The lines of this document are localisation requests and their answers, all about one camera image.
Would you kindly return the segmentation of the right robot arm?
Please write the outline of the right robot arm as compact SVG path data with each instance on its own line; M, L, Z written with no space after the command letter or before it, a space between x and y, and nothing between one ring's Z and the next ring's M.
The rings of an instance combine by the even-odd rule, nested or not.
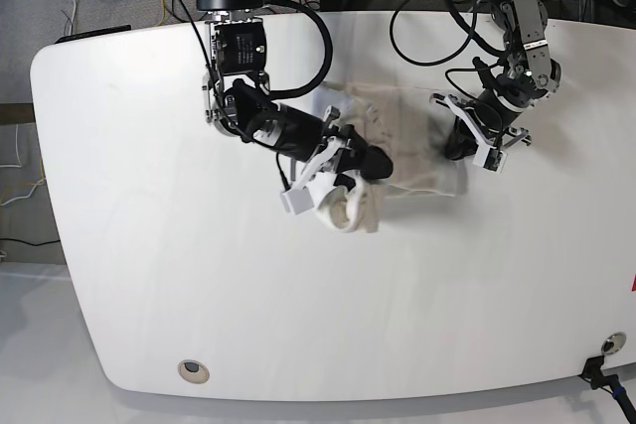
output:
M291 0L196 0L197 8L211 14L203 41L207 74L206 119L222 133L256 144L277 157L301 162L302 176L282 176L287 192L304 187L319 173L332 173L335 183L353 189L356 177L368 182L389 178L394 164L380 147L370 144L350 124L336 125L339 113L325 118L285 105L304 96L325 79L333 61L332 38L324 21L310 8ZM274 90L265 70L267 39L263 20L254 10L279 6L306 15L317 27L324 57L317 73L305 84Z

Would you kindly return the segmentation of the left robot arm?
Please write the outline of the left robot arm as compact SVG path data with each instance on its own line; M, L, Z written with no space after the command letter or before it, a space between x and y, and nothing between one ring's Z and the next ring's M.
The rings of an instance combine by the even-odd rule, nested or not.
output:
M464 20L453 0L444 0L448 13L466 38L457 51L436 61L421 61L419 66L439 67L463 53L470 43L476 43L495 60L488 65L474 58L469 71L475 72L483 87L474 96L461 87L454 93L434 95L434 101L448 108L455 119L444 147L449 161L472 159L488 171L497 172L504 164L508 149L522 143L529 145L532 137L525 128L514 123L536 102L557 92L561 67L551 56L546 39L548 14L541 0L470 0L476 8L485 1L491 17L502 32L503 46L493 47L477 32L477 21ZM494 73L494 67L500 69Z

